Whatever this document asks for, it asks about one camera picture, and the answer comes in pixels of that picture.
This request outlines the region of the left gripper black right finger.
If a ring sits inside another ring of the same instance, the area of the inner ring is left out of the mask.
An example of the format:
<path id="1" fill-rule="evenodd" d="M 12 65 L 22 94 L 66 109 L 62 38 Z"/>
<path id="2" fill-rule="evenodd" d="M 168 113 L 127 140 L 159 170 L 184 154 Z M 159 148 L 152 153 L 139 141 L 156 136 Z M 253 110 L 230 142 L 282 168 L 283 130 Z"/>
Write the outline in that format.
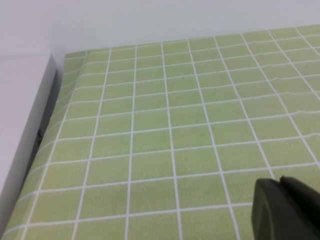
<path id="1" fill-rule="evenodd" d="M 320 216 L 320 193 L 318 191 L 289 176 L 282 176 L 280 184 L 307 216 Z"/>

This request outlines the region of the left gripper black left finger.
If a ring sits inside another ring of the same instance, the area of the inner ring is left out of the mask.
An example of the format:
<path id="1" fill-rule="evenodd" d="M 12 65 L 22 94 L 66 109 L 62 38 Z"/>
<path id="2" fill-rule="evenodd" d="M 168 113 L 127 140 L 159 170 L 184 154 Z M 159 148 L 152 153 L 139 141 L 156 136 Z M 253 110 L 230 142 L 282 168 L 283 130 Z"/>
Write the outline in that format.
<path id="1" fill-rule="evenodd" d="M 256 240 L 318 240 L 320 216 L 308 216 L 280 180 L 255 182 L 251 223 Z"/>

